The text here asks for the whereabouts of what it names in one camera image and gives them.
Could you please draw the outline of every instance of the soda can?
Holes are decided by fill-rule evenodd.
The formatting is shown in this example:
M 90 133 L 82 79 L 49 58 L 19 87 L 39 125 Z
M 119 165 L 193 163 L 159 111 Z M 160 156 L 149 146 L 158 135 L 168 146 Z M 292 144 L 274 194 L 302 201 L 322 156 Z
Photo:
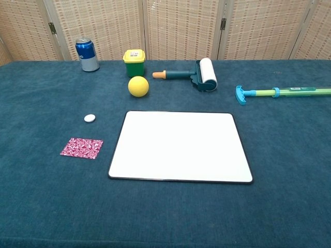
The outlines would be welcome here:
M 94 44 L 89 38 L 76 40 L 76 50 L 81 61 L 83 71 L 96 71 L 99 69 L 99 62 L 95 53 Z

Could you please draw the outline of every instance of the black border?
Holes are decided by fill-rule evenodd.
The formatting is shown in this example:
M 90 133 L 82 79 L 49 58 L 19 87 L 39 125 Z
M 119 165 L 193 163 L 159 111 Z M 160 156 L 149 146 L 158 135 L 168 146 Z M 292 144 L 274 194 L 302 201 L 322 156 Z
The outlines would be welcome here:
M 129 113 L 129 112 L 132 112 L 132 111 L 135 111 L 135 112 L 177 112 L 177 113 L 214 113 L 214 114 L 230 114 L 233 118 L 233 121 L 234 121 L 234 124 L 236 126 L 236 129 L 238 131 L 238 128 L 237 128 L 237 123 L 235 121 L 235 118 L 234 116 L 231 114 L 231 113 L 228 113 L 228 112 L 192 112 L 192 111 L 156 111 L 156 110 L 128 110 L 126 113 L 125 113 L 125 116 L 124 116 L 124 119 L 122 121 L 122 127 L 121 127 L 121 130 L 118 134 L 118 138 L 117 138 L 117 141 L 116 141 L 116 146 L 114 148 L 114 152 L 113 152 L 113 155 L 112 155 L 112 158 L 111 158 L 111 161 L 110 161 L 110 164 L 109 164 L 109 169 L 108 169 L 108 172 L 107 172 L 107 175 L 110 179 L 117 179 L 117 180 L 120 180 L 120 179 L 124 179 L 124 180 L 143 180 L 143 181 L 166 181 L 166 182 L 203 182 L 203 183 L 222 183 L 222 184 L 245 184 L 245 185 L 250 185 L 250 184 L 253 184 L 254 183 L 254 176 L 253 176 L 253 173 L 252 173 L 252 170 L 251 170 L 251 167 L 250 167 L 250 163 L 247 159 L 247 156 L 246 156 L 246 152 L 245 152 L 245 149 L 244 149 L 244 146 L 243 146 L 243 142 L 242 142 L 242 139 L 240 137 L 240 134 L 238 132 L 238 136 L 239 136 L 239 140 L 240 140 L 240 143 L 242 144 L 242 147 L 243 147 L 243 151 L 244 151 L 244 154 L 245 154 L 245 157 L 246 157 L 246 161 L 247 161 L 247 164 L 248 164 L 248 168 L 249 168 L 249 172 L 250 174 L 252 175 L 252 180 L 250 182 L 227 182 L 227 181 L 202 181 L 202 180 L 176 180 L 176 179 L 148 179 L 148 178 L 131 178 L 131 177 L 112 177 L 109 175 L 109 171 L 110 171 L 110 167 L 112 165 L 112 162 L 113 162 L 113 158 L 114 158 L 114 155 L 115 155 L 115 151 L 116 151 L 116 148 L 117 148 L 117 144 L 118 144 L 118 141 L 119 141 L 119 137 L 121 135 L 121 132 L 122 132 L 122 129 L 123 129 L 123 125 L 124 125 L 124 121 L 125 121 L 125 118 L 126 118 L 126 115 Z

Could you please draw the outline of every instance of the whiteboard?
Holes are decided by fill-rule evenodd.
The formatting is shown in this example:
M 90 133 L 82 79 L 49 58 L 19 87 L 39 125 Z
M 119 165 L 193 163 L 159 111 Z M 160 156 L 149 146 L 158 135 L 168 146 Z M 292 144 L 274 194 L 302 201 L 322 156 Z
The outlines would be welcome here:
M 252 183 L 228 113 L 128 111 L 110 178 Z

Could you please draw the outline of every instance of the dark green roller handle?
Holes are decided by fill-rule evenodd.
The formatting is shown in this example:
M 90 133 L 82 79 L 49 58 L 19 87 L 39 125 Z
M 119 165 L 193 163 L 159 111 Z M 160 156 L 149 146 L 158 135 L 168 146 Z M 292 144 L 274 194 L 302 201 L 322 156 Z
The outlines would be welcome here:
M 190 78 L 195 74 L 195 71 L 165 71 L 166 79 L 184 79 Z

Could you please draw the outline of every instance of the fabric swatch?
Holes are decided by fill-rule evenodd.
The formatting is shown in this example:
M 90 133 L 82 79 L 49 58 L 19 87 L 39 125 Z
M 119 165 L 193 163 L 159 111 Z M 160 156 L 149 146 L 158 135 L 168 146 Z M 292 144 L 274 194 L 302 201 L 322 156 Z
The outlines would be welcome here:
M 60 155 L 95 159 L 100 151 L 103 141 L 99 139 L 71 138 Z

